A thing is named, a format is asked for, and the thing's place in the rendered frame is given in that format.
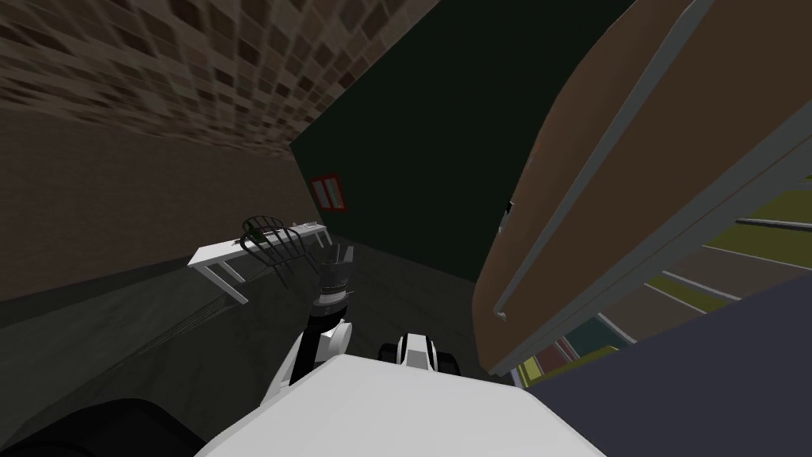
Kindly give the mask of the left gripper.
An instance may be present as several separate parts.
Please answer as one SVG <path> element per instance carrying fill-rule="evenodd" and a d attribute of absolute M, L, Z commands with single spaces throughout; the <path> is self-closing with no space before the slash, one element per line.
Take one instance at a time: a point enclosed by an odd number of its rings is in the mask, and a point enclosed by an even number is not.
<path fill-rule="evenodd" d="M 320 295 L 328 296 L 345 292 L 354 271 L 354 248 L 346 246 L 343 261 L 340 262 L 340 248 L 330 250 L 327 263 L 320 264 Z"/>

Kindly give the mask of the white table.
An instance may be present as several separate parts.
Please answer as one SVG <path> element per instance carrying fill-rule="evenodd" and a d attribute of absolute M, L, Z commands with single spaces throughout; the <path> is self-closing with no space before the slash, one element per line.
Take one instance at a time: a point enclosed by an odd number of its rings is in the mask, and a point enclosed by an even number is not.
<path fill-rule="evenodd" d="M 290 228 L 299 232 L 303 241 L 305 238 L 312 236 L 320 247 L 325 247 L 326 244 L 333 244 L 333 240 L 327 230 L 327 227 L 316 222 L 295 225 Z M 202 274 L 212 284 L 221 289 L 236 302 L 246 304 L 248 299 L 244 297 L 234 286 L 223 279 L 223 277 L 219 276 L 215 271 L 212 270 L 212 266 L 217 265 L 229 273 L 238 283 L 246 282 L 243 277 L 228 264 L 229 260 L 248 255 L 239 246 L 238 240 L 239 239 L 229 240 L 198 248 L 189 261 L 188 266 Z"/>

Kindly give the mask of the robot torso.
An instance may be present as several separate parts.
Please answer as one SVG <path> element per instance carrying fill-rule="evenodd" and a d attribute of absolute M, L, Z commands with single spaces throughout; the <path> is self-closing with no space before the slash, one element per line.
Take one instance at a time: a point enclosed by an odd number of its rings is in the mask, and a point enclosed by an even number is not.
<path fill-rule="evenodd" d="M 292 346 L 255 411 L 195 457 L 606 457 L 536 397 L 442 374 L 411 334 L 395 363 L 348 355 L 348 323 L 298 381 Z"/>

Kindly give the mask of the cupboard with coloured shelves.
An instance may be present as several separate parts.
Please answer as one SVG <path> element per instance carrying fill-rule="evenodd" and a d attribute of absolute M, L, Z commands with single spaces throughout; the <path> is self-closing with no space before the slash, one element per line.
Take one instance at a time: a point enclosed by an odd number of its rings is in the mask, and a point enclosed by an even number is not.
<path fill-rule="evenodd" d="M 812 175 L 511 374 L 607 457 L 812 457 Z"/>

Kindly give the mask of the brown cupboard door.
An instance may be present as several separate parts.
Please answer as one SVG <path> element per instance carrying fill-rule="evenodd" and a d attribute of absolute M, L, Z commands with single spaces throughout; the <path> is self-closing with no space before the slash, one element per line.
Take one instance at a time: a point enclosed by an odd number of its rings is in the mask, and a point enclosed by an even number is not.
<path fill-rule="evenodd" d="M 507 320 L 472 304 L 479 364 L 506 374 L 811 171 L 812 0 L 714 0 Z"/>

